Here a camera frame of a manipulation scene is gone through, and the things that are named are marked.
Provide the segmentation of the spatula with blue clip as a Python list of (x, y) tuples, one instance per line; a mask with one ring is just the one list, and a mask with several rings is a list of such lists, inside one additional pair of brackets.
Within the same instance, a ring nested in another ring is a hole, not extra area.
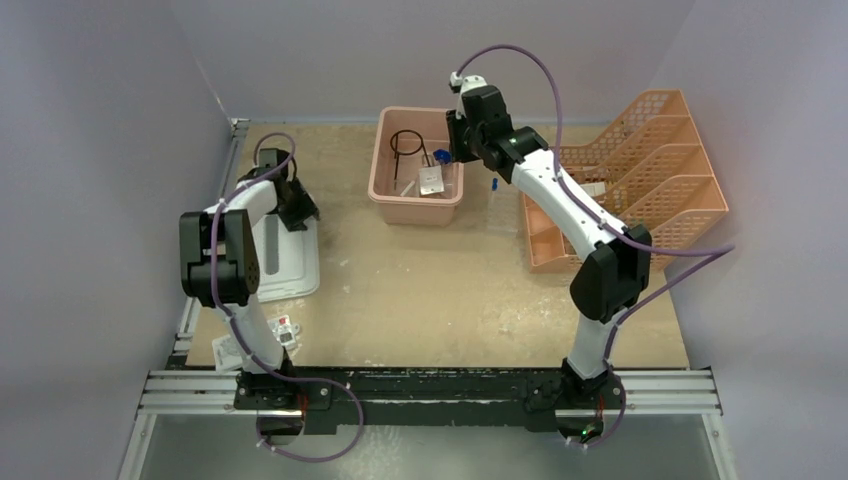
[(453, 164), (452, 154), (445, 149), (437, 149), (432, 153), (433, 160), (441, 167), (448, 168)]

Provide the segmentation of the small white packet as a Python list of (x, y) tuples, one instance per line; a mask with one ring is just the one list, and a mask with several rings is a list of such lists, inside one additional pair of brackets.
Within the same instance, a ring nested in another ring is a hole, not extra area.
[(419, 195), (421, 197), (441, 194), (445, 191), (443, 168), (441, 165), (423, 167), (418, 173)]

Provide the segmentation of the white plastic bin lid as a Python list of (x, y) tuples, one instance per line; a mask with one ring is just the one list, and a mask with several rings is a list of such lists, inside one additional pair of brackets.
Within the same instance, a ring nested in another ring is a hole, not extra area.
[(252, 230), (260, 264), (257, 296), (270, 303), (313, 294), (320, 285), (318, 221), (290, 232), (276, 215), (266, 215)]

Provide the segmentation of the black wire tripod stand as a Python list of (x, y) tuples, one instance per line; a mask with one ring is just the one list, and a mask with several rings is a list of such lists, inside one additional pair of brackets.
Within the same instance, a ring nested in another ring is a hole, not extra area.
[[(402, 143), (411, 142), (413, 139), (418, 141), (418, 145), (414, 148), (406, 148), (402, 147)], [(429, 160), (427, 159), (427, 149), (425, 146), (423, 136), (416, 130), (413, 129), (400, 129), (392, 134), (389, 140), (389, 146), (392, 151), (393, 160), (394, 160), (394, 170), (393, 170), (393, 186), (398, 188), (399, 180), (400, 180), (400, 159), (402, 157), (412, 157), (413, 159), (417, 159), (418, 161), (423, 161), (425, 166), (429, 166)]]

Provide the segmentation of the white clay triangle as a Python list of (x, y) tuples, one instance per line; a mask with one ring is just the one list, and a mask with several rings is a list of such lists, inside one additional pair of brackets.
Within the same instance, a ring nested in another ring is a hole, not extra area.
[(415, 180), (401, 181), (396, 184), (396, 187), (396, 193), (398, 197), (414, 197), (417, 191), (417, 182)]

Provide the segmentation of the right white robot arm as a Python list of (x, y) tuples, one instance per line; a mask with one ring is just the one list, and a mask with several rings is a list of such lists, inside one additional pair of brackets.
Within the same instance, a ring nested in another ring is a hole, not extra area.
[(531, 127), (514, 128), (501, 91), (480, 76), (452, 85), (446, 115), (450, 152), (460, 163), (482, 161), (553, 221), (581, 265), (569, 286), (579, 312), (574, 344), (562, 367), (561, 392), (576, 407), (596, 399), (609, 378), (609, 341), (616, 321), (637, 303), (650, 277), (652, 238), (628, 227), (588, 195)]

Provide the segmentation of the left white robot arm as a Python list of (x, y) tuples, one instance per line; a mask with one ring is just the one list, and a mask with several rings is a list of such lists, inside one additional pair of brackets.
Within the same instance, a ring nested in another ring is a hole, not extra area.
[(259, 395), (284, 409), (298, 395), (293, 343), (262, 305), (317, 290), (320, 213), (291, 152), (262, 148), (256, 154), (255, 166), (227, 197), (181, 215), (181, 286), (226, 325), (225, 369), (267, 374)]

